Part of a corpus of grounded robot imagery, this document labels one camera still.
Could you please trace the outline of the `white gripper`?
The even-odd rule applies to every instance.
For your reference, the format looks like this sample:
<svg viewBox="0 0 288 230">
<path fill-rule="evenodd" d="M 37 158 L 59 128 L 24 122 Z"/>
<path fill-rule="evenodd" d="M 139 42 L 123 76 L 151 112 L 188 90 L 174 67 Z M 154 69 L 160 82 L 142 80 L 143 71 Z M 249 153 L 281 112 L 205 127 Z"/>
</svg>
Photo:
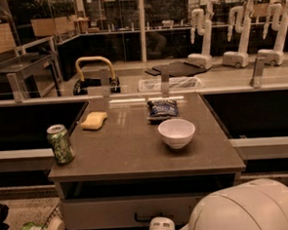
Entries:
<svg viewBox="0 0 288 230">
<path fill-rule="evenodd" d="M 176 230 L 172 219 L 156 216 L 149 223 L 149 230 Z"/>
</svg>

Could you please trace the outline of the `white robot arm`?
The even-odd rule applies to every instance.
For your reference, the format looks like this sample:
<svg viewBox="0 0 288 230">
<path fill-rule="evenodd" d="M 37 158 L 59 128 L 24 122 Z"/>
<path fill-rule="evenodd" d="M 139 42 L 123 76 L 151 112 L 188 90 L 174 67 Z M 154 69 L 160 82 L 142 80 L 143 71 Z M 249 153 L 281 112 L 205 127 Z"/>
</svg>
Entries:
<svg viewBox="0 0 288 230">
<path fill-rule="evenodd" d="M 270 178 L 250 180 L 203 197 L 181 229 L 156 216 L 149 230 L 288 230 L 288 187 Z"/>
</svg>

